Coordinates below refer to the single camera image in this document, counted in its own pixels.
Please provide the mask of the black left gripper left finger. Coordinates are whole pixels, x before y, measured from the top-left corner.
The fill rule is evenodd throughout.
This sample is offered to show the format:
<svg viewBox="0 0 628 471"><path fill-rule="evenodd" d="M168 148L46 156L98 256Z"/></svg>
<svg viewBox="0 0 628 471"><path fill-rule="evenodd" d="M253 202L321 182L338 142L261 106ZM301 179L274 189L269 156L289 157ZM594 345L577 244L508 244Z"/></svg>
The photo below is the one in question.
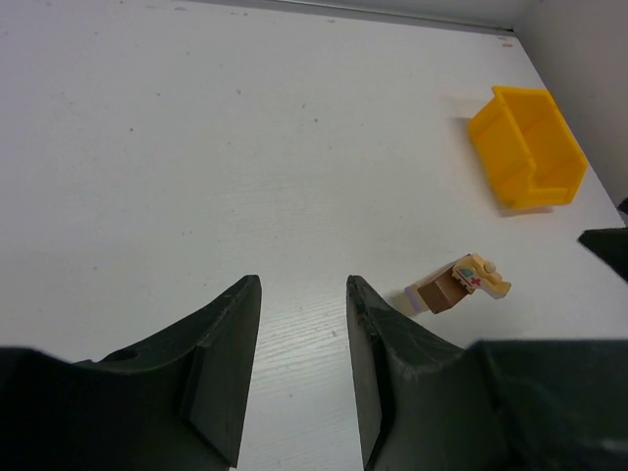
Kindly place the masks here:
<svg viewBox="0 0 628 471"><path fill-rule="evenodd" d="M80 363L76 467L235 467L261 313L247 275L170 327Z"/></svg>

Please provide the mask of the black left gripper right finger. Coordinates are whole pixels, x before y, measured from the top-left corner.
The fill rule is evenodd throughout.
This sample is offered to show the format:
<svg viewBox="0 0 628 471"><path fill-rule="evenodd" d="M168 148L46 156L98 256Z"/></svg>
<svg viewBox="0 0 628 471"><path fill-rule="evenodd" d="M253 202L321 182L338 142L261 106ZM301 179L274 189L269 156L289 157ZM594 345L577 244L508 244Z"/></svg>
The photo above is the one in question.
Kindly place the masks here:
<svg viewBox="0 0 628 471"><path fill-rule="evenodd" d="M450 469L470 368L463 350L410 321L356 275L346 319L366 469Z"/></svg>

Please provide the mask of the brown rectangular wooden block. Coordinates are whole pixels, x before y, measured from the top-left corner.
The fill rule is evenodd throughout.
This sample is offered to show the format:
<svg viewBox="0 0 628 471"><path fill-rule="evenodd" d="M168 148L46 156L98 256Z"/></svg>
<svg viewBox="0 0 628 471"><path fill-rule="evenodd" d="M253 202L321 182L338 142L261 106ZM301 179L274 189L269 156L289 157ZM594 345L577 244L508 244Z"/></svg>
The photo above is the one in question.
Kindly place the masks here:
<svg viewBox="0 0 628 471"><path fill-rule="evenodd" d="M439 314L451 309L462 299L469 295L469 291L465 288L464 285L462 286L463 290L457 292L444 292L438 290L437 288L427 287L418 289L418 292L420 293L422 299L425 301L428 310L431 311L433 314Z"/></svg>

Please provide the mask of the helicopter shaped wooden piece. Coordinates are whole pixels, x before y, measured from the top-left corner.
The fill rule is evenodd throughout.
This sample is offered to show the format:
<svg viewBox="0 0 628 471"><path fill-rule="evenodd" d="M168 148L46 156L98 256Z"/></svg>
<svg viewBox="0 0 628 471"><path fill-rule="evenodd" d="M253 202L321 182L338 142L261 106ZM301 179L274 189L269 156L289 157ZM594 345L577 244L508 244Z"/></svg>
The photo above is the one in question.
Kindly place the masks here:
<svg viewBox="0 0 628 471"><path fill-rule="evenodd" d="M493 299L502 299L511 289L511 283L503 279L497 266L478 253L458 259L452 266L452 275L470 294L480 289Z"/></svg>

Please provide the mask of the yellow plastic bin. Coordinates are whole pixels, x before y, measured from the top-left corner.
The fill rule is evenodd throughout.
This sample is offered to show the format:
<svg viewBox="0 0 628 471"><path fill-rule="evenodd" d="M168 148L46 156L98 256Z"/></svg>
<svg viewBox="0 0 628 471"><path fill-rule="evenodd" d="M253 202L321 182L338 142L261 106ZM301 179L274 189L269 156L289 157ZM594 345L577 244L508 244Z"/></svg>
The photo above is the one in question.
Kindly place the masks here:
<svg viewBox="0 0 628 471"><path fill-rule="evenodd" d="M497 201L510 210L570 204L588 162L550 93L503 85L467 133Z"/></svg>

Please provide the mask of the beige cube with windows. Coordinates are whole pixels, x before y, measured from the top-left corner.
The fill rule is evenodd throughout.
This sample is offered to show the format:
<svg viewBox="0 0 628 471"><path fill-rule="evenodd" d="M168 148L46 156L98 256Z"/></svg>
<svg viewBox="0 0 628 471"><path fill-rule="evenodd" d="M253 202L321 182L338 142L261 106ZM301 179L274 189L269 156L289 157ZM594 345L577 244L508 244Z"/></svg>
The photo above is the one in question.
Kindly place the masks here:
<svg viewBox="0 0 628 471"><path fill-rule="evenodd" d="M405 291L400 291L394 298L395 308L406 317L413 317L416 310L413 305L413 297L408 296Z"/></svg>

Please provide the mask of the plain beige rectangular block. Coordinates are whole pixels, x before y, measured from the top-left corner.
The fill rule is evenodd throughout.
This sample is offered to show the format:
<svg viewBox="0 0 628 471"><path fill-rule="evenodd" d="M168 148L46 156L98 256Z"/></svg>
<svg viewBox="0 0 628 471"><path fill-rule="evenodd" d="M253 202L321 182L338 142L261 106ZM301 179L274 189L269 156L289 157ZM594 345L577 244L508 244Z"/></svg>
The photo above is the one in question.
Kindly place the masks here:
<svg viewBox="0 0 628 471"><path fill-rule="evenodd" d="M455 263L449 262L441 268L433 271L426 277L414 282L411 287L415 290L427 288L437 288L444 292L457 292L463 290L463 286L454 276L453 267Z"/></svg>

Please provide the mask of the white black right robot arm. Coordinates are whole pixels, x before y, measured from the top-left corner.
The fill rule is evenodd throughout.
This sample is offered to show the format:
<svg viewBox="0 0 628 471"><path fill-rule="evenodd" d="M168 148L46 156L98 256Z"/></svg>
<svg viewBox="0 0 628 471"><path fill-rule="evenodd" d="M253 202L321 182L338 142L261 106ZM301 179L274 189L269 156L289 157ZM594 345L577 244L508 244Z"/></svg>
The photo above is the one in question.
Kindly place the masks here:
<svg viewBox="0 0 628 471"><path fill-rule="evenodd" d="M628 229L590 229L583 231L578 242L595 254L624 282L628 281Z"/></svg>

